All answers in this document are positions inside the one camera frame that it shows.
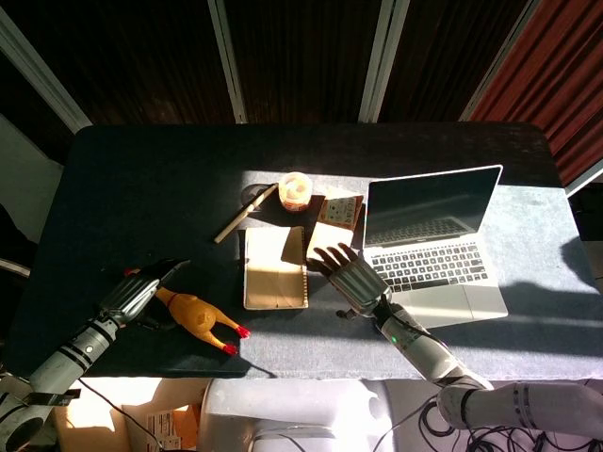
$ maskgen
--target laptop trackpad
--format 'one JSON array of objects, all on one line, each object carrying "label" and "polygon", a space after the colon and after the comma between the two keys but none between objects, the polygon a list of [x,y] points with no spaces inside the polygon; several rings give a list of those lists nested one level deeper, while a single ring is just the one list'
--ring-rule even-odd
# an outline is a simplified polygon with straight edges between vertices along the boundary
[{"label": "laptop trackpad", "polygon": [[444,285],[401,292],[394,296],[425,328],[443,327],[473,320],[462,285]]}]

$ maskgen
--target wooden stick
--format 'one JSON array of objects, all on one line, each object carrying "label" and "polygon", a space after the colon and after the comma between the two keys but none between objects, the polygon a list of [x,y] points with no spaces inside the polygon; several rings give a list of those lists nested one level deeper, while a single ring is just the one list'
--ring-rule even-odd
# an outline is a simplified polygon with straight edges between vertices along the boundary
[{"label": "wooden stick", "polygon": [[270,196],[270,194],[272,194],[272,192],[276,189],[276,187],[279,186],[278,184],[272,184],[271,186],[269,186],[266,190],[264,190],[262,193],[260,193],[259,195],[257,195],[253,201],[251,201],[249,203],[249,205],[245,208],[245,210],[243,210],[240,214],[238,214],[236,216],[235,219],[233,219],[228,226],[226,226],[224,228],[224,230],[219,233],[218,235],[216,235],[216,238],[214,238],[214,242],[216,243],[220,243],[224,237],[226,235],[228,235],[230,232],[233,231],[233,229],[238,226],[238,223],[240,223],[243,219],[245,219],[251,212],[253,212],[253,210],[260,205],[268,196]]}]

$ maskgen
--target keyboard key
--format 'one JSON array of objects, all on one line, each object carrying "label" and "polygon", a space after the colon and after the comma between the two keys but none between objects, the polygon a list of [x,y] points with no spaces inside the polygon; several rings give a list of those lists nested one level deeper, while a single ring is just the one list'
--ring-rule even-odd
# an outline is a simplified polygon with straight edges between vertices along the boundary
[{"label": "keyboard key", "polygon": [[448,280],[431,280],[412,284],[414,290],[425,289],[427,287],[437,287],[438,285],[448,285]]}]

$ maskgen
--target wall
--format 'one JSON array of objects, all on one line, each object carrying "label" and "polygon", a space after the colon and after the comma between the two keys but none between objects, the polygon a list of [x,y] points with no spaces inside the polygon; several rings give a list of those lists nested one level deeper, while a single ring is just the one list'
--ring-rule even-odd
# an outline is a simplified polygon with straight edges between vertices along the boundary
[{"label": "wall", "polygon": [[29,240],[41,231],[63,167],[0,115],[0,203]]}]

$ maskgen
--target rubber chicken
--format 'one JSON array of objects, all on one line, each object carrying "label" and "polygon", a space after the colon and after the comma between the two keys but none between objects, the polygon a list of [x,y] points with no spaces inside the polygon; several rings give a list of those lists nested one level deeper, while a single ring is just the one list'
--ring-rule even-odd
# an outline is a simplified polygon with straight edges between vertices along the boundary
[{"label": "rubber chicken", "polygon": [[249,330],[228,318],[220,309],[194,295],[179,294],[161,287],[155,296],[167,306],[176,323],[182,325],[195,337],[229,355],[235,355],[238,350],[232,344],[224,344],[212,334],[211,329],[214,328],[216,322],[229,326],[240,337],[249,337],[251,334]]}]

